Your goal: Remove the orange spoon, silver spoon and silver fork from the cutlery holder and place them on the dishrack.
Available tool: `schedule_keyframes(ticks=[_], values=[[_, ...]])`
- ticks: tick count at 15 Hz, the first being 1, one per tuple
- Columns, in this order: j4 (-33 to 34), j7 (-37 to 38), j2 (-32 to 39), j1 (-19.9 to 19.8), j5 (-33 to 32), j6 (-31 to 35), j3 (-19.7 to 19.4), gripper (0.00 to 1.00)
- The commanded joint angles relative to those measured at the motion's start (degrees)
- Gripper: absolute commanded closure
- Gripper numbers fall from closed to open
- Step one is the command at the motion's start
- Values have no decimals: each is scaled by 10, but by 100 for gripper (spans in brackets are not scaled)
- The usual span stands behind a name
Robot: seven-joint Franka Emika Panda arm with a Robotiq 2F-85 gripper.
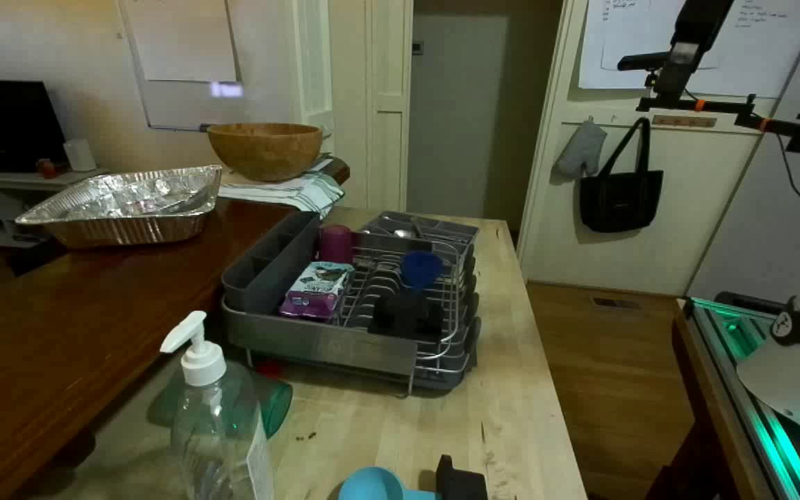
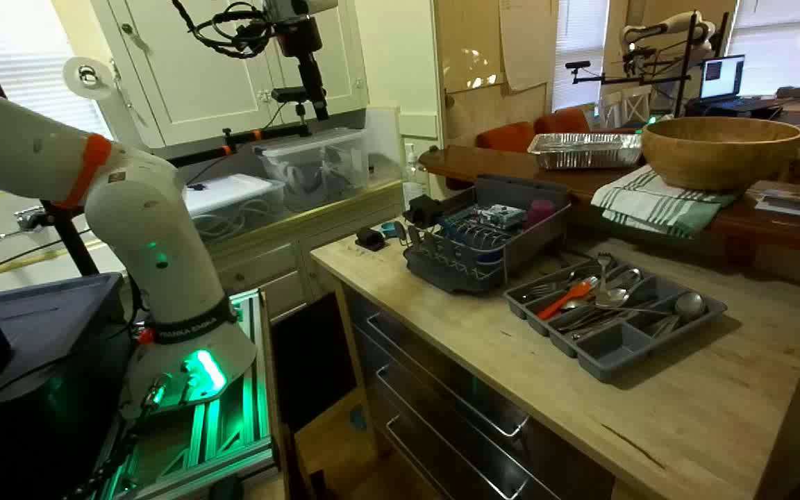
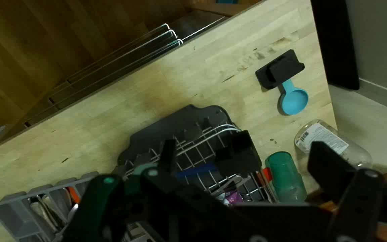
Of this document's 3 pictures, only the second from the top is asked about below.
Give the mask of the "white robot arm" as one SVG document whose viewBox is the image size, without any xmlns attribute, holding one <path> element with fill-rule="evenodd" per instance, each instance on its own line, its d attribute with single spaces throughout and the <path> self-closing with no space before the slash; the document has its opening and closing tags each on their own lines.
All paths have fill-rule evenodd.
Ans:
<svg viewBox="0 0 800 500">
<path fill-rule="evenodd" d="M 0 190 L 80 208 L 135 282 L 152 339 L 130 355 L 123 418 L 209 402 L 249 371 L 256 347 L 170 161 L 0 97 Z"/>
</svg>

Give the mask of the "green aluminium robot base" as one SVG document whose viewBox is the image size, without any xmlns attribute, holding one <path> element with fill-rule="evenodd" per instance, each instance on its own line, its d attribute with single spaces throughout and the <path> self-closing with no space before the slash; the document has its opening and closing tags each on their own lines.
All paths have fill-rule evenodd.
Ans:
<svg viewBox="0 0 800 500">
<path fill-rule="evenodd" d="M 231 308 L 259 347 L 249 371 L 209 402 L 116 419 L 89 500 L 214 500 L 216 489 L 242 493 L 245 476 L 278 469 L 267 296 L 239 293 Z"/>
</svg>

